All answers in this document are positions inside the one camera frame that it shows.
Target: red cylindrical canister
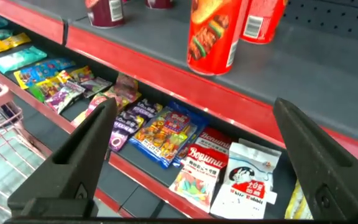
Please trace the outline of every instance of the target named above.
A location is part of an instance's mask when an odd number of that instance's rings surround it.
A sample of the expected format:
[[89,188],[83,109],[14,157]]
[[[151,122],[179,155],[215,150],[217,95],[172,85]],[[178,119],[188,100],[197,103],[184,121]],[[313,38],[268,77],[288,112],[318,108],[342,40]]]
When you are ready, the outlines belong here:
[[187,64],[201,75],[230,71],[248,0],[193,0]]
[[173,0],[145,0],[144,2],[151,9],[170,9],[173,7]]
[[124,23],[121,0],[85,0],[91,25],[110,28]]
[[288,0],[251,0],[244,19],[241,39],[254,44],[268,44],[284,14]]

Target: red package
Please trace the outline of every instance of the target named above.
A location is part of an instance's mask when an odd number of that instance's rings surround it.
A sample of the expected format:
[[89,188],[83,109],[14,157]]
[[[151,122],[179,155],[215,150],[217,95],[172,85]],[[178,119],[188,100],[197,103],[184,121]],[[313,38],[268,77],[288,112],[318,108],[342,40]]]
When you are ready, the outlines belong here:
[[187,64],[201,75],[230,71],[249,0],[193,0]]
[[220,170],[227,165],[228,155],[196,144],[190,146],[187,164],[170,190],[209,212]]
[[288,0],[251,0],[241,39],[254,44],[268,44],[284,14]]
[[[203,132],[197,137],[194,144],[210,148],[218,152],[229,154],[229,148],[232,143],[232,139],[220,131],[206,127]],[[186,164],[186,159],[183,159],[187,154],[190,147],[185,147],[182,152],[179,153],[180,163]]]

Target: shelf pegboard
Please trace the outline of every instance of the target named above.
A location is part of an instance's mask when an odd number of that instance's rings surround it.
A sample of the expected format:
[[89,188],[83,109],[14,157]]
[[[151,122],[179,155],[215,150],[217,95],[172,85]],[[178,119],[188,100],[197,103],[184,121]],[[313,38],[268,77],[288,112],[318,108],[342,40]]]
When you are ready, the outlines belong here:
[[290,0],[283,20],[358,40],[358,0]]

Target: shopping cart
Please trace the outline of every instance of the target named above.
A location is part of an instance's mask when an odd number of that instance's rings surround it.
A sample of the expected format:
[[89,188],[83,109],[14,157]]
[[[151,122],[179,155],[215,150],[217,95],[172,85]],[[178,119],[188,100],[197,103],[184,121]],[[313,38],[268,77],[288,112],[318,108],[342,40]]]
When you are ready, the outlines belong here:
[[7,198],[45,160],[25,137],[22,110],[0,84],[0,223],[11,216]]

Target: blue snack bag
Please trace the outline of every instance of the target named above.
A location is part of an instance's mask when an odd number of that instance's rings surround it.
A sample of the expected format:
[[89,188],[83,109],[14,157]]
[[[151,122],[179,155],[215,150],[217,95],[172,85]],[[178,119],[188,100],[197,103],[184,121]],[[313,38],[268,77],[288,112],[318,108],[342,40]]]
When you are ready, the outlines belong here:
[[32,46],[13,54],[0,57],[0,72],[16,70],[47,57],[47,54]]
[[166,169],[198,126],[204,125],[206,120],[203,117],[171,101],[129,142]]

